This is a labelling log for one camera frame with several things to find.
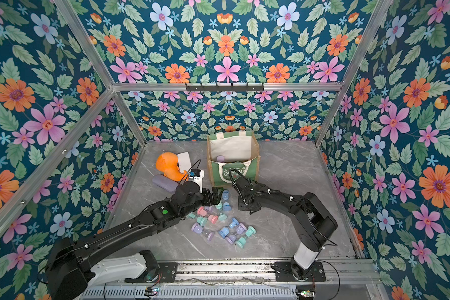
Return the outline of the blue hourglass bottom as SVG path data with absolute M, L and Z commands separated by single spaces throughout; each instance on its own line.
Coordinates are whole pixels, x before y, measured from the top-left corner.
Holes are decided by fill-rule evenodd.
M 228 227 L 222 227 L 219 230 L 219 235 L 223 238 L 226 239 L 228 237 L 228 235 L 230 234 L 230 230 Z

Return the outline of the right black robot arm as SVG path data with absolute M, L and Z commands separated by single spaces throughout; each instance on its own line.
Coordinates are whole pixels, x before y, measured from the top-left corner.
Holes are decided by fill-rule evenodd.
M 252 215 L 265 208 L 291 220 L 300 240 L 298 250 L 291 258 L 291 274 L 298 281 L 308 279 L 323 248 L 337 245 L 331 237 L 338 229 L 338 223 L 330 211 L 312 192 L 287 194 L 248 179 L 237 169 L 230 170 L 229 178 L 238 193 L 240 211 Z

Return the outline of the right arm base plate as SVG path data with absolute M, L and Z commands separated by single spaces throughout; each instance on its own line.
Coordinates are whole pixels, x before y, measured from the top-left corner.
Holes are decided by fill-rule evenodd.
M 292 262 L 275 262 L 272 266 L 277 282 L 325 282 L 326 275 L 323 264 L 314 262 L 309 269 L 302 269 Z

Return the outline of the green canvas Christmas bag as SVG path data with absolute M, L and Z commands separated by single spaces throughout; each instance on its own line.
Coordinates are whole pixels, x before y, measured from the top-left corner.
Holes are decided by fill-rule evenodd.
M 224 156 L 225 162 L 217 162 Z M 220 132 L 207 137 L 207 159 L 214 187 L 232 184 L 230 170 L 238 170 L 247 179 L 257 180 L 260 170 L 260 145 L 252 131 Z

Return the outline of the blue hourglass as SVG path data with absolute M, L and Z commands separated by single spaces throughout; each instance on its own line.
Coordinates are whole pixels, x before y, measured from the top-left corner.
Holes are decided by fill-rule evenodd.
M 228 237 L 228 235 L 230 234 L 230 230 L 228 227 L 222 227 L 219 230 L 219 235 L 223 238 L 226 239 Z
M 228 190 L 225 189 L 225 190 L 222 192 L 222 201 L 228 202 L 229 199 L 230 199 L 230 192 L 229 192 Z

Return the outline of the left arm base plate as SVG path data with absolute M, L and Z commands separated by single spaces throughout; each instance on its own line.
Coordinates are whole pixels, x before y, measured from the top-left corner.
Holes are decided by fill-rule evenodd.
M 127 278 L 126 283 L 174 283 L 178 273 L 178 263 L 159 262 L 154 271 L 147 269 L 137 278 Z

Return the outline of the green hourglass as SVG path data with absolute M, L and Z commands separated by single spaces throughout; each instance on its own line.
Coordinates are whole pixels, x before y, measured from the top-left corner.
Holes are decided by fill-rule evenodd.
M 241 249 L 244 249 L 246 243 L 250 238 L 252 238 L 256 234 L 256 230 L 254 227 L 249 226 L 244 235 L 240 236 L 236 241 L 235 245 Z

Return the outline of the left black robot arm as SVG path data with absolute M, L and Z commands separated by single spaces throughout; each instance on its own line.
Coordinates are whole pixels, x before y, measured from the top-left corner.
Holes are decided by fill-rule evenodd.
M 56 242 L 44 268 L 54 300 L 73 300 L 92 281 L 92 268 L 126 246 L 167 230 L 200 207 L 220 203 L 224 189 L 201 189 L 195 182 L 177 187 L 171 197 L 144 208 L 134 218 L 92 236 Z

